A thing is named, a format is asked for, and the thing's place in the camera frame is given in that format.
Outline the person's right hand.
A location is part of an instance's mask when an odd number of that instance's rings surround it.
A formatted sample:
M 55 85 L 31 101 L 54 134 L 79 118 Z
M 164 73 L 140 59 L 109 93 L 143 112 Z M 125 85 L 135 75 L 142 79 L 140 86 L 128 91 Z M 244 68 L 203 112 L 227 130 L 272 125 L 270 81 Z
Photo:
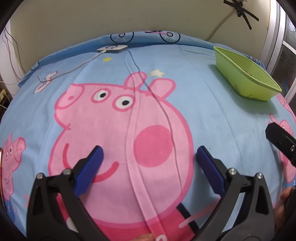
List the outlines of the person's right hand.
M 275 233 L 277 233 L 278 230 L 280 230 L 287 221 L 286 214 L 285 214 L 285 204 L 291 193 L 291 190 L 294 190 L 294 189 L 295 189 L 295 186 L 290 186 L 285 190 L 283 190 L 280 194 L 280 200 L 274 210 Z

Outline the person's left hand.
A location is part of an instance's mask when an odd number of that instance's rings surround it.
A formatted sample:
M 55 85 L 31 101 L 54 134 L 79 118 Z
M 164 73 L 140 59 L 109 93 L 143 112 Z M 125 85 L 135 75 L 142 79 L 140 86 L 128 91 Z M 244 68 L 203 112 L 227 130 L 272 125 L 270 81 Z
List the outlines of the person's left hand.
M 148 233 L 148 234 L 133 238 L 130 241 L 155 241 L 155 238 L 152 233 Z

